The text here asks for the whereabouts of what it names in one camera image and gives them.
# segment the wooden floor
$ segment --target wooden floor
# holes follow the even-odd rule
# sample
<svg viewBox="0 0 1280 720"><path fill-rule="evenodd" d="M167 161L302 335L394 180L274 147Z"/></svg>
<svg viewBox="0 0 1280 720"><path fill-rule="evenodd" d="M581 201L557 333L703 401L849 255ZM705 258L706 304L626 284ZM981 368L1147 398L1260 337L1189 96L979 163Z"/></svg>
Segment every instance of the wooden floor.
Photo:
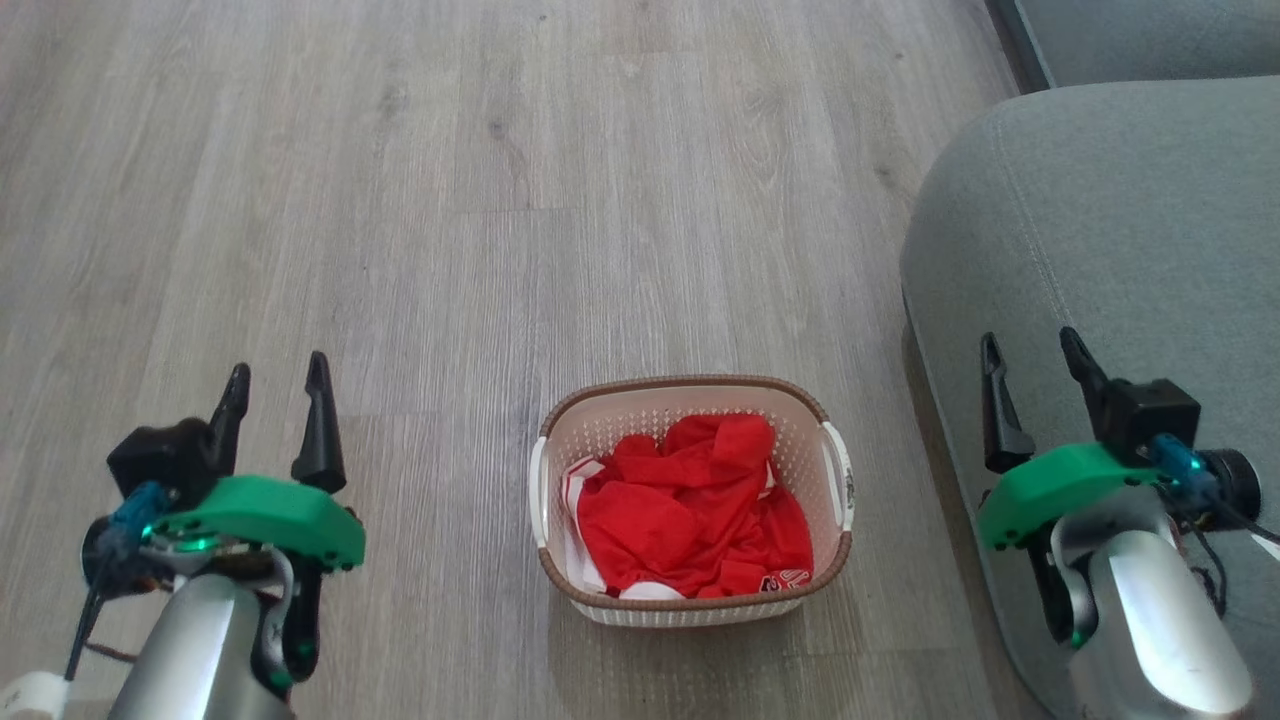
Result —
<svg viewBox="0 0 1280 720"><path fill-rule="evenodd" d="M326 585L302 717L997 714L897 255L1012 92L982 0L0 1L0 684L64 662L115 442L247 360L241 469L287 475L321 348L371 556ZM540 419L728 370L844 432L844 575L777 621L593 625L535 564ZM88 657L79 711L123 676Z"/></svg>

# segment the green plastic part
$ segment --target green plastic part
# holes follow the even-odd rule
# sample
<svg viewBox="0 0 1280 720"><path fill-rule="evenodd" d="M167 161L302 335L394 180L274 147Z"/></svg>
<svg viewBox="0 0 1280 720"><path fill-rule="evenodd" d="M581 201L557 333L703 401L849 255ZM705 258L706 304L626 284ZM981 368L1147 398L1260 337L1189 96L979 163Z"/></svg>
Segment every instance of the green plastic part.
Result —
<svg viewBox="0 0 1280 720"><path fill-rule="evenodd" d="M1101 443L1064 445L1000 478L978 510L978 534L1004 550L1121 487L1158 482L1155 468L1126 468Z"/></svg>
<svg viewBox="0 0 1280 720"><path fill-rule="evenodd" d="M214 536L271 544L330 570L365 562L365 528L323 489L264 475L233 475L195 510L156 520L151 532L200 550Z"/></svg>

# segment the red cloth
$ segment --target red cloth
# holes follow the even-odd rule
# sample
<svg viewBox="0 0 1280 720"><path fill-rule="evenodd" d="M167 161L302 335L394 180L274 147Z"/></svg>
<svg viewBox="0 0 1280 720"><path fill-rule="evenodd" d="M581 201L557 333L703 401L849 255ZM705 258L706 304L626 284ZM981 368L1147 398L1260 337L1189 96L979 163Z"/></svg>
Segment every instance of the red cloth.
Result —
<svg viewBox="0 0 1280 720"><path fill-rule="evenodd" d="M759 415L690 415L660 448L646 436L618 441L577 505L582 542L609 593L645 580L685 597L808 582L804 511L781 483L760 497L773 441Z"/></svg>

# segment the sofa cushion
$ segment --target sofa cushion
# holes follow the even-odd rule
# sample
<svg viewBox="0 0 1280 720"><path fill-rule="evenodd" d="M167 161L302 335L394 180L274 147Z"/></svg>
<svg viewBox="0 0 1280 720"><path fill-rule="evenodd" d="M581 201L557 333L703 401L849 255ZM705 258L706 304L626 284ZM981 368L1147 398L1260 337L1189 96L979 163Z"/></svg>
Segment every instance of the sofa cushion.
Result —
<svg viewBox="0 0 1280 720"><path fill-rule="evenodd" d="M902 287L970 511L983 468L978 341L995 331L1039 448L1092 438L1059 328L1103 369L1167 377L1203 404L1198 447L1235 447L1280 528L1280 77L1093 85L1010 100L931 170ZM1228 626L1260 678L1280 664L1280 562L1215 533ZM1006 646L1033 692L1073 707L1024 553L983 551ZM1260 684L1280 717L1280 687Z"/></svg>

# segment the gray fabric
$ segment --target gray fabric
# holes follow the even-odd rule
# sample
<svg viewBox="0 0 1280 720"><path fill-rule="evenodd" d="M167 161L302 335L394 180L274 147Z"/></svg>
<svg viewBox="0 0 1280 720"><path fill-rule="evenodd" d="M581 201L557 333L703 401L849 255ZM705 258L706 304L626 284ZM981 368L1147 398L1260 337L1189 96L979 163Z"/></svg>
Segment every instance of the gray fabric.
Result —
<svg viewBox="0 0 1280 720"><path fill-rule="evenodd" d="M996 108L942 154L916 201L902 286L970 514L982 462L978 338L995 331L1041 450L1091 439L1057 331L1102 366L1167 377L1203 406L1199 447L1235 447L1280 528L1280 77L1051 90ZM1260 680L1280 664L1280 564L1217 533L1228 626ZM1073 707L1027 559L986 552L1006 644L1052 710ZM1260 717L1280 685L1260 683Z"/></svg>
<svg viewBox="0 0 1280 720"><path fill-rule="evenodd" d="M1051 85L1280 73L1280 0L1016 0Z"/></svg>

